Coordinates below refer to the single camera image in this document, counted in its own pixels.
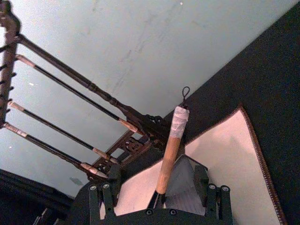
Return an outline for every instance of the wall stain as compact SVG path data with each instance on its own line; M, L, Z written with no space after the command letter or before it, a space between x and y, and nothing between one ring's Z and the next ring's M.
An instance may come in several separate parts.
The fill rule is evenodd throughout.
M124 62L125 60L127 60L130 57L131 54L131 50L129 50L126 55L120 60L120 62Z
M78 178L70 177L70 180L78 186L83 186L83 183Z
M195 20L193 20L191 23L192 23L193 25L199 27L199 28L206 28L206 25L205 25L205 24L201 25L200 23L198 23L198 22L195 21Z
M92 12L95 12L98 6L99 0L93 0L93 9Z
M151 38L151 35L148 36L147 38L144 38L146 35L146 30L148 29L148 27L150 27L153 23L153 21L157 18L157 14L152 14L152 12L149 10L149 17L147 20L144 21L144 27L142 29L142 33L140 34L138 40L137 40L137 44L135 46L135 52L137 53L142 53L143 48L145 47L147 41Z
M173 21L178 17L183 10L183 7L176 1L172 7L167 11L167 17L164 19L165 26L163 31L159 35L159 42L162 42L169 32Z

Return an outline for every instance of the fabric edge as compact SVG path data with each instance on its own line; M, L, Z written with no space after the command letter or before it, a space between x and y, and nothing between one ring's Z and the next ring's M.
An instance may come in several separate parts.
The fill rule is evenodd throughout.
M259 166L261 168L262 175L263 175L263 178L265 180L265 183L266 183L267 190L269 192L270 198L272 200L272 203L273 203L273 206L274 206L277 218L278 218L278 220L279 220L279 222L280 222L281 225L287 225L288 223L287 223L287 220L285 218L285 214L284 214L284 212L282 210L282 207L281 207L281 204L280 204L277 192L276 192L276 190L274 188L273 181L271 179L271 175L270 175L269 169L268 169L266 161L265 161L265 159L263 157L263 152L262 152L261 147L259 145L259 142L258 142L256 133L254 131L254 127L253 127L253 125L251 123L251 120L250 120L250 118L249 118L246 110L243 108L242 105L239 105L237 107L237 109L235 109L234 111L237 110L237 112L238 112L240 110L241 113L242 113L242 115L243 115L243 117L244 117L244 119L245 119L245 121L246 121L248 130L249 130L249 133L250 133L250 137L251 137L251 140L252 140L252 144L254 146L254 150L255 150L255 153L256 153L256 157L258 159Z

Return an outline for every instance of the white fabric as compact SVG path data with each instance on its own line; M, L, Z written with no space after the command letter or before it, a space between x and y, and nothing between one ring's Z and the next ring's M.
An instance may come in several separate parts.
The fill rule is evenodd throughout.
M208 167L211 182L230 187L237 224L279 224L241 111L188 144L186 154ZM147 208L160 167L161 162L123 184L117 215Z

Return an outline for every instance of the light wooden handle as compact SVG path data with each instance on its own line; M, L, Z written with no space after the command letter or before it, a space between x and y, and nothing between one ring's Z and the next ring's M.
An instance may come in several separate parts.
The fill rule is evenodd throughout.
M181 138L169 137L168 143L165 149L163 164L160 169L156 191L159 194L164 194L167 190L168 181L171 176L173 164L176 159L176 155L179 149Z
M167 190L173 164L179 149L180 141L188 121L189 110L177 106L174 110L169 139L165 148L163 163L160 168L156 192L163 195Z
M119 122L121 124L123 124L124 126L126 126L129 130L131 130L132 132L136 133L138 131L137 127L135 127L134 125L132 125L131 123L119 118Z

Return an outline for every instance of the black metal frame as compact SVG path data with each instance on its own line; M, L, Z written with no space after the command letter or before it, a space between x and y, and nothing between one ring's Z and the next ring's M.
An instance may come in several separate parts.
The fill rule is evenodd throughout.
M177 209L145 209L121 216L116 216L113 210L113 199L110 183L90 185L90 225L110 224L143 224L143 225L232 225L232 211L230 203L230 188L217 187L214 184L207 186L207 212L205 216L184 212ZM105 219L100 220L100 206L105 206Z
M117 99L113 98L109 93L101 90L96 84L92 83L89 79L82 76L81 74L79 74L71 67L58 60L57 58L53 57L51 54L47 53L45 50L43 50L42 48L40 48L39 46L37 46L36 44L28 40L24 35L20 34L19 32L20 32L21 25L19 20L12 14L11 5L9 1L0 0L0 14L1 14L0 24L1 26L5 27L7 31L5 34L6 45L0 48L0 52L4 52L4 61L3 61L4 64L2 67L0 67L0 70L2 70L0 76L0 129L3 127L8 128L9 130L35 143L41 148L47 150L48 152L55 154L61 157L62 159L74 164L78 169L87 173L88 178L90 180L107 180L106 178L103 178L103 176L99 176L99 174L103 172L106 175L108 175L110 168L113 164L120 163L121 167L124 167L129 162L132 162L137 157L142 155L151 146L154 148L159 148L162 151L165 149L170 124L165 122L160 116L154 117L150 115L142 115L134 108L122 104ZM120 109L121 112L126 116L127 121L121 119L120 117L113 114L109 110L105 109L98 103L89 99L79 91L67 85L66 83L56 78L55 76L53 76L43 68L39 67L38 65L34 64L24 56L16 55L17 44L22 44L25 47L31 49L37 55L39 55L40 57L48 61L50 64L55 66L60 71L64 72L66 75L68 75L69 77L77 81L79 84L91 90L92 92L96 93L103 100L108 101L110 104ZM121 124L123 124L128 129L130 129L130 131L127 131L107 151L107 153L103 153L102 151L93 148L91 145L87 144L86 142L60 129L58 126L51 124L47 120L44 120L43 118L40 118L35 114L32 114L28 110L24 111L27 115L35 118L38 121L41 121L42 123L50 126L51 128L54 128L56 131L68 136L69 138L72 138L73 140L79 142L80 144L85 145L88 149L98 153L101 157L94 163L94 165L91 166L86 163L83 163L84 165L82 165L82 162L80 162L79 160L63 153L58 149L55 149L51 145L41 140L38 140L37 138L31 135L26 134L25 132L19 130L18 128L13 127L12 125L6 122L5 117L6 117L6 113L9 112L9 109L7 109L7 107L8 107L8 102L11 101L11 99L8 99L8 95L9 92L13 89L13 87L11 87L10 84L11 84L11 78L15 75L15 73L13 73L13 68L14 68L14 61L16 60L19 60L33 67L35 70L39 71L40 73L46 75L48 78L52 79L59 85L63 86L67 90L76 94L78 97L87 101L92 106L96 107L100 111L109 115L111 118L118 120ZM136 140L134 137L132 137L134 132L141 134L142 138ZM118 148L123 149L124 153L121 156L119 156L118 159L112 158L110 155L113 152L115 152Z

